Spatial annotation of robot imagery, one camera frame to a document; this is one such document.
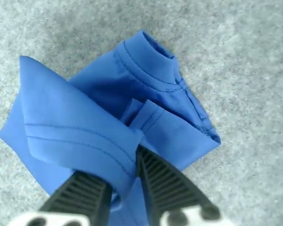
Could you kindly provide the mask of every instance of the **carpet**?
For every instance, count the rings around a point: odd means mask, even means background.
[[[69,78],[140,29],[178,57],[223,141],[184,173],[238,225],[283,226],[283,0],[1,0],[0,128],[19,55]],[[0,226],[46,198],[0,140]]]

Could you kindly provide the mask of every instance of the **seam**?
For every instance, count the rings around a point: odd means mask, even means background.
[[[153,117],[153,115],[157,112],[157,110],[159,109],[159,106],[157,106],[157,108],[155,109],[155,111],[148,117],[148,119],[144,122],[144,124],[141,126],[140,130],[142,131],[142,129],[146,126],[146,124],[148,123],[148,121]]]
[[[155,88],[155,87],[153,87],[153,86],[151,86],[151,85],[145,83],[143,80],[141,80],[140,78],[138,78],[136,75],[134,75],[134,74],[129,70],[129,68],[125,65],[125,63],[123,62],[123,60],[122,60],[122,58],[121,58],[121,56],[119,55],[119,53],[118,53],[117,50],[115,51],[115,53],[116,53],[116,55],[118,56],[118,58],[119,58],[119,60],[120,60],[120,62],[121,62],[121,64],[122,64],[122,66],[124,66],[125,69],[126,69],[136,80],[138,80],[139,82],[141,82],[142,84],[144,84],[146,87],[150,87],[150,88],[152,88],[152,89],[154,89],[154,90],[156,90],[156,91],[158,91],[158,92],[162,92],[162,93],[172,93],[172,92],[175,92],[175,91],[178,91],[178,90],[183,90],[183,88],[168,89],[168,90],[159,90],[159,89],[157,89],[157,88]]]
[[[126,47],[126,43],[123,42],[123,45],[124,45],[124,49],[126,50],[126,53],[129,55],[129,57],[132,59],[132,61],[136,64],[136,66],[139,67],[139,69],[141,69],[143,72],[145,72],[137,63],[136,61],[131,57],[129,51],[127,50],[127,47]],[[162,83],[165,83],[165,84],[170,84],[170,85],[178,85],[178,83],[170,83],[170,82],[165,82],[165,81],[162,81],[158,78],[155,78],[153,77],[152,75],[150,75],[149,73],[145,72],[147,75],[149,75],[151,78],[154,78],[155,80],[159,81],[159,82],[162,82]]]
[[[72,127],[72,126],[58,126],[58,125],[48,125],[48,124],[34,124],[34,123],[26,123],[26,126],[40,126],[40,127],[53,127],[53,128],[58,128],[58,129],[76,129],[79,131],[83,131],[86,133],[90,133],[90,134],[95,134],[98,135],[99,137],[104,138],[105,140],[109,141],[110,143],[112,143],[113,145],[115,145],[116,147],[118,147],[121,151],[123,151],[123,153],[132,161],[134,162],[134,160],[131,158],[131,156],[128,154],[127,151],[125,151],[123,148],[121,148],[116,142],[114,142],[113,140],[109,139],[108,137],[102,135],[101,133],[98,133],[96,131],[90,130],[90,129],[85,129],[85,128],[80,128],[80,127]]]
[[[202,128],[204,134],[207,135],[208,132],[207,132],[206,128],[203,126],[203,121],[204,121],[207,117],[202,118],[202,117],[199,115],[199,113],[198,113],[198,111],[197,111],[197,109],[196,109],[196,107],[195,107],[195,105],[194,105],[192,99],[191,99],[190,96],[189,96],[189,93],[190,93],[191,95],[195,96],[195,95],[192,93],[192,91],[188,90],[188,88],[186,88],[184,91],[185,91],[185,94],[186,94],[186,96],[188,97],[190,103],[191,103],[192,106],[194,107],[196,114],[198,115],[198,117],[199,117],[200,120],[201,120],[201,128]]]
[[[127,174],[128,177],[131,177],[130,173],[124,168],[124,166],[114,156],[112,156],[110,153],[104,151],[101,148],[98,148],[98,147],[95,147],[95,146],[92,146],[92,145],[89,145],[89,144],[85,144],[85,143],[75,142],[75,141],[47,139],[47,138],[43,138],[43,137],[34,137],[34,136],[26,136],[26,137],[32,138],[32,139],[38,139],[38,140],[54,141],[54,142],[58,142],[58,143],[68,143],[68,144],[74,144],[74,145],[81,145],[81,146],[90,147],[90,148],[93,148],[95,150],[101,151],[102,153],[104,153],[104,154],[108,155],[110,158],[112,158],[122,168],[122,170],[125,172],[125,174]]]
[[[144,131],[144,134],[146,134],[149,129],[151,129],[151,127],[160,119],[160,117],[165,113],[165,109],[163,109],[162,113],[160,114],[160,116],[147,128],[146,131]]]

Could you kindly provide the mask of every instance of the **blue shirt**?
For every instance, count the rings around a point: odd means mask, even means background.
[[[111,226],[147,224],[138,144],[180,170],[220,145],[176,57],[144,31],[68,81],[21,56],[20,82],[1,139],[48,194],[74,170],[108,181]]]

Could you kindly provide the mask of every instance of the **folded shirt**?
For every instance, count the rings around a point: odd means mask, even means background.
[[[21,56],[20,82],[0,138],[48,194],[74,170],[109,182],[110,226],[148,223],[135,172],[139,144],[180,170],[220,145],[175,56],[145,31],[68,81]]]

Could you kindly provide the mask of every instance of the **ridged rubber grip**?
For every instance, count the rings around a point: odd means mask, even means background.
[[[86,215],[92,226],[108,224],[112,187],[103,179],[76,171],[40,211]]]
[[[136,159],[150,225],[159,225],[165,211],[211,204],[182,172],[159,155],[139,146]]]

